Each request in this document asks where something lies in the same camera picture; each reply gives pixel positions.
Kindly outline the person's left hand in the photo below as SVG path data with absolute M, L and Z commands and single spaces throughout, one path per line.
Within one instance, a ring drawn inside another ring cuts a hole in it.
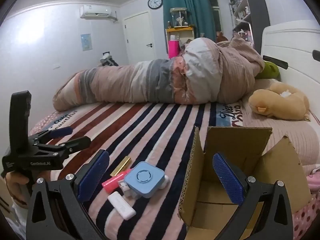
M 13 201 L 20 207 L 27 209 L 28 204 L 21 191 L 21 187 L 29 183 L 29 179 L 17 172 L 9 172 L 5 176 L 6 185 Z

